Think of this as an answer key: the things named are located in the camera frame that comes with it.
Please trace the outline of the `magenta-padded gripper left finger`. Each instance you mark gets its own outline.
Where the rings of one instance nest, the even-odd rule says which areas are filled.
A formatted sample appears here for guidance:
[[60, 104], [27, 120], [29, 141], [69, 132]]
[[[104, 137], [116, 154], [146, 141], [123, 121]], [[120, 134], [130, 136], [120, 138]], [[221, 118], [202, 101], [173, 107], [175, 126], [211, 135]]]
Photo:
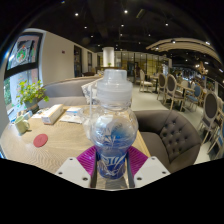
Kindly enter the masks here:
[[84, 188], [95, 188], [97, 183], [97, 156], [92, 146], [78, 157], [69, 157], [56, 175]]

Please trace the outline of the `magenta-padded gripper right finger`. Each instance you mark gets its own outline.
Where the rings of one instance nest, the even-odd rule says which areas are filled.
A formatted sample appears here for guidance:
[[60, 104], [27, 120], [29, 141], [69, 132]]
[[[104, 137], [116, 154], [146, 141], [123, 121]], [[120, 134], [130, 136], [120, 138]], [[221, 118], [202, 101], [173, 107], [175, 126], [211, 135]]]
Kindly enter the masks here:
[[127, 173], [130, 188], [143, 187], [170, 174], [157, 157], [147, 157], [133, 146], [127, 153]]

